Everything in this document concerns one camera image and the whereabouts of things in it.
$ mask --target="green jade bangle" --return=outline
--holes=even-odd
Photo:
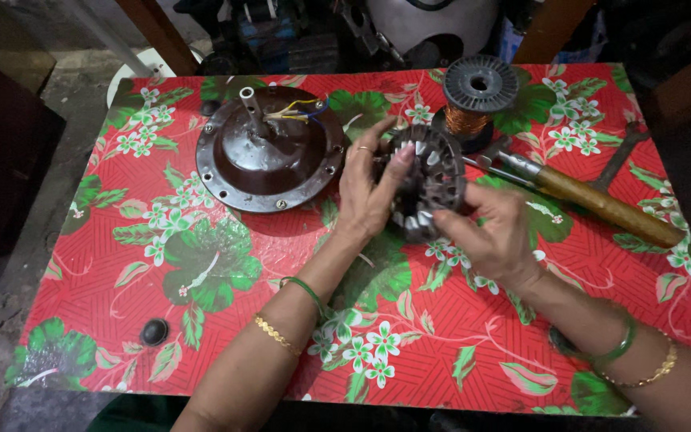
[[[551,339],[551,342],[556,346],[556,348],[559,349],[559,352],[561,352],[562,354],[587,361],[595,367],[600,364],[609,364],[612,361],[621,358],[623,354],[625,354],[626,351],[628,351],[630,346],[633,344],[633,339],[636,338],[637,332],[636,319],[632,317],[631,314],[629,314],[628,312],[626,312],[626,327],[628,328],[628,331],[626,332],[626,337],[623,339],[622,342],[620,342],[620,345],[618,345],[610,352],[598,356],[585,354],[578,351],[577,348],[575,348],[574,344],[572,344],[572,342],[569,339],[566,339],[564,335],[562,335],[561,332],[559,332],[559,330],[555,327],[551,327],[551,330],[549,332],[549,338]]]
[[[287,276],[286,278],[282,278],[280,281],[280,287],[283,287],[286,282],[294,282],[302,287],[302,289],[306,290],[309,296],[313,299],[313,302],[316,303],[316,307],[319,309],[319,316],[320,316],[320,321],[322,320],[327,320],[330,318],[330,314],[328,314],[328,310],[330,309],[329,307],[326,307],[322,305],[322,301],[319,299],[319,296],[316,295],[315,292],[311,289],[311,287],[308,286],[306,282],[303,282],[302,280],[299,280],[298,278],[294,278],[293,276]]]

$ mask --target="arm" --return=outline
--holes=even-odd
[[[437,226],[465,250],[471,267],[530,304],[578,349],[610,352],[625,338],[624,314],[608,300],[592,298],[543,270],[532,257],[523,197],[469,183],[466,201],[487,221],[477,227],[449,211],[434,214]],[[639,324],[628,351],[601,368],[616,382],[650,378],[665,361],[669,343],[658,330]],[[652,384],[620,390],[662,430],[691,430],[691,348],[678,344],[671,372]]]
[[[372,183],[372,153],[379,136],[394,122],[393,117],[379,122],[349,148],[337,226],[296,275],[323,304],[330,301],[361,249],[385,227],[389,204],[414,158],[413,147],[402,149],[380,184]],[[258,315],[297,349],[306,346],[320,318],[313,299],[293,282],[285,284]],[[297,364],[297,357],[250,321],[206,371],[173,430],[260,428],[282,398]]]

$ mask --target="wooden handle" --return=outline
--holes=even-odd
[[[543,167],[535,181],[549,194],[582,205],[603,220],[661,248],[673,248],[684,238],[684,231],[551,167]]]

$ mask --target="woman's left hand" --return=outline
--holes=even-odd
[[[340,215],[333,234],[362,247],[385,227],[391,201],[415,158],[414,144],[400,150],[375,185],[372,156],[379,148],[380,136],[395,123],[396,116],[389,116],[372,126],[356,139],[345,157],[340,179]]]

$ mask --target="hand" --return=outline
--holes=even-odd
[[[524,197],[468,182],[465,202],[487,219],[481,227],[447,210],[435,211],[434,222],[465,251],[471,270],[516,294],[538,280],[543,269],[530,248]]]
[[[340,215],[333,236],[360,244],[363,248],[385,227],[389,207],[415,158],[415,146],[400,150],[388,164],[375,186],[372,156],[378,150],[380,136],[396,123],[396,116],[378,122],[348,149],[340,178]]]

